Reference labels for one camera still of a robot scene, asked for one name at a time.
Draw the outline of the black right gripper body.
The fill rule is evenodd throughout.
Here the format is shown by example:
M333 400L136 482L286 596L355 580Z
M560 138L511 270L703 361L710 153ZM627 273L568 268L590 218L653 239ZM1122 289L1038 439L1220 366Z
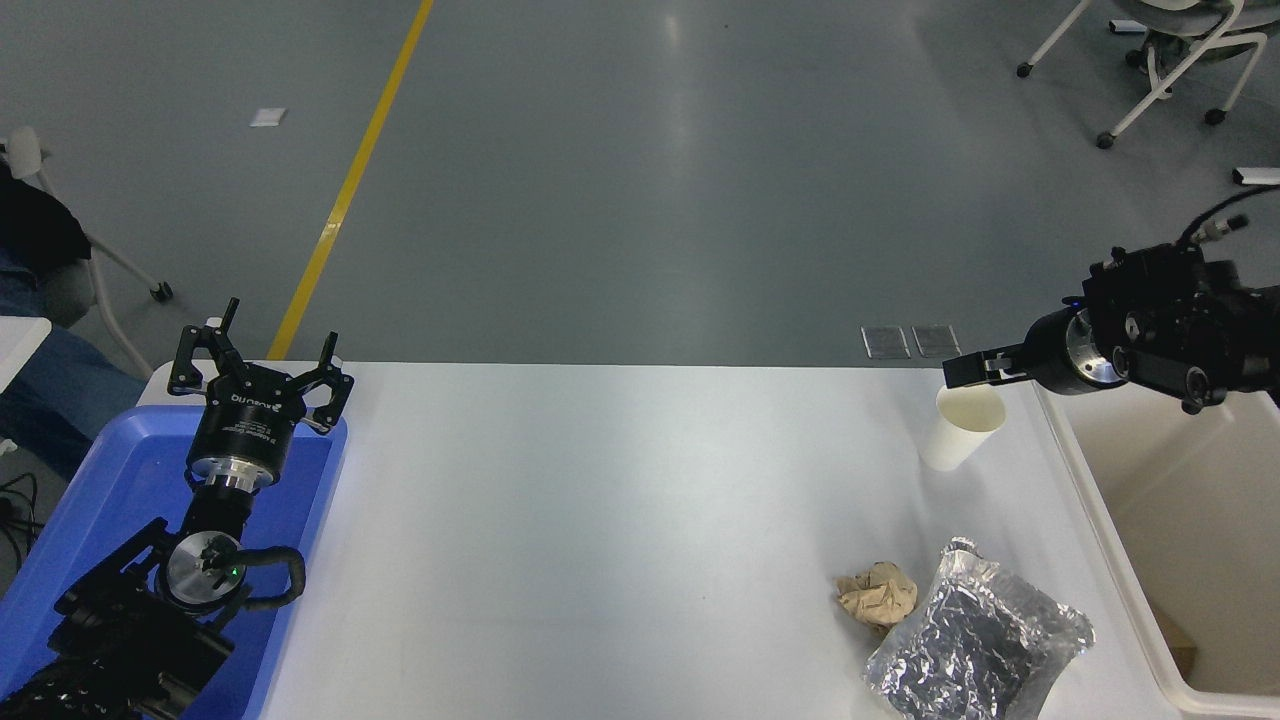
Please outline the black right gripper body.
M1021 343L1021 369L1053 393L1079 391L1079 377L1066 350L1066 332L1075 315L1074 307L1061 307L1042 316L1032 324Z

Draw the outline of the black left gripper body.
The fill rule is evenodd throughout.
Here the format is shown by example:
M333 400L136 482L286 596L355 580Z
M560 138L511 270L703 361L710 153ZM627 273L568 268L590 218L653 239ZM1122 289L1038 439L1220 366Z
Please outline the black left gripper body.
M292 377L260 365L246 368L244 383L225 373L206 391L206 407L186 464L193 477L207 478L215 462L247 462L260 479L278 479L305 405L289 387Z

